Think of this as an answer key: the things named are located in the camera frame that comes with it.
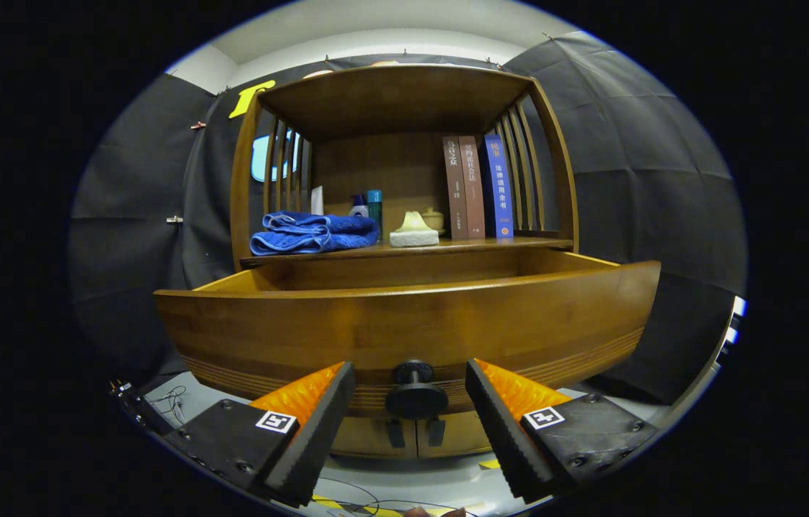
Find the brown book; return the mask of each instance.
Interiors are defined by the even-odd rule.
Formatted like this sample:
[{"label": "brown book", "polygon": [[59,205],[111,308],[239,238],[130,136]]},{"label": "brown book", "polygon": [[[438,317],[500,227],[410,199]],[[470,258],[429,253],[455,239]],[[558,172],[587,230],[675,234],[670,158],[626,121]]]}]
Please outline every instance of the brown book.
[{"label": "brown book", "polygon": [[446,162],[446,181],[450,186],[450,235],[453,239],[467,239],[468,219],[465,215],[465,174],[461,169],[459,137],[443,137],[443,160]]},{"label": "brown book", "polygon": [[468,220],[468,238],[484,238],[484,190],[481,185],[481,166],[478,147],[473,136],[460,136],[459,148],[465,179],[465,218]]}]

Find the open drawer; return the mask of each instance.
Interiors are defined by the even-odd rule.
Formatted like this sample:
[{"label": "open drawer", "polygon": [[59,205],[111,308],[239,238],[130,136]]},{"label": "open drawer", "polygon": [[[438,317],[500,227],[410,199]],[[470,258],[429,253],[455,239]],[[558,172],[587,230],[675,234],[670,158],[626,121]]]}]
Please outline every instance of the open drawer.
[{"label": "open drawer", "polygon": [[[275,262],[155,299],[201,383],[256,399],[349,360],[356,392],[348,415],[388,419],[392,369],[405,360],[434,367],[450,399],[444,415],[473,410],[464,389],[472,357],[555,388],[608,369],[637,346],[659,278],[655,261],[620,266],[504,248]],[[339,452],[398,454],[372,445]]]}]

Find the book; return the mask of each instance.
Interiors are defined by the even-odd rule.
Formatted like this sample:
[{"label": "book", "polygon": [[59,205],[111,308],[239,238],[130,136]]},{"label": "book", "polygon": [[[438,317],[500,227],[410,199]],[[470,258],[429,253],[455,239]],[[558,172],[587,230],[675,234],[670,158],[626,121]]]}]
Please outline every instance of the book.
[{"label": "book", "polygon": [[484,135],[481,148],[484,186],[484,220],[490,238],[512,238],[513,203],[510,200],[510,179],[504,159],[504,143],[496,134]]},{"label": "book", "polygon": [[450,235],[453,239],[468,238],[465,217],[465,179],[461,169],[459,137],[443,137],[443,160],[446,161],[446,182],[450,186]]},{"label": "book", "polygon": [[459,148],[465,179],[465,220],[468,238],[484,238],[484,191],[481,186],[478,147],[474,143],[474,137],[460,136]]}]

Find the window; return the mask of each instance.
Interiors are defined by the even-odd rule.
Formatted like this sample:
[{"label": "window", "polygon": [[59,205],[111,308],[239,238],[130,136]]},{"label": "window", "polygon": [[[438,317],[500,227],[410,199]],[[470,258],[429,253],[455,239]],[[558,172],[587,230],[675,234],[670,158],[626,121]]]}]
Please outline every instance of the window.
[{"label": "window", "polygon": [[[287,140],[290,138],[290,131],[287,131]],[[267,144],[269,143],[270,135],[266,134],[264,136],[258,137],[254,139],[254,143],[251,146],[251,177],[255,180],[264,183],[264,167],[267,165]],[[293,152],[293,156],[295,159],[293,160],[292,170],[293,172],[299,170],[299,161],[300,161],[300,151],[302,149],[302,138],[299,138],[297,135],[296,137],[296,150]],[[283,161],[283,177],[287,176],[287,160]],[[270,180],[277,181],[277,166],[270,167]]]}]

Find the wooden cabinet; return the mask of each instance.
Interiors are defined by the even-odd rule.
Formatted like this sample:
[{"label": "wooden cabinet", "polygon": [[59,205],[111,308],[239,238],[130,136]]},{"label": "wooden cabinet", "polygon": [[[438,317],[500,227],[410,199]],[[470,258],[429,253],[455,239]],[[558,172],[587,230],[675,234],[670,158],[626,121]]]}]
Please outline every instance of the wooden cabinet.
[{"label": "wooden cabinet", "polygon": [[[519,109],[526,97],[548,149],[534,149]],[[252,256],[251,141],[264,109],[274,115],[265,170],[293,163],[296,138],[312,154],[309,170],[264,175],[265,213],[307,210],[302,193],[321,185],[325,212],[345,215],[349,194],[380,189],[387,236],[406,210],[448,212],[441,135],[495,131],[509,150],[516,238]],[[553,170],[538,170],[536,151],[551,154]],[[547,227],[547,202],[558,207],[559,227]],[[353,361],[358,385],[335,442],[340,455],[489,449],[464,389],[465,360],[491,361],[555,388],[572,385],[634,351],[660,277],[658,262],[618,265],[576,253],[568,152],[539,85],[461,66],[352,69],[254,95],[235,151],[231,235],[236,274],[193,291],[155,292],[165,329],[201,383],[248,399]],[[404,447],[389,439],[392,369],[411,359],[434,367],[433,383],[450,400],[437,446],[425,420],[401,422]]]}]

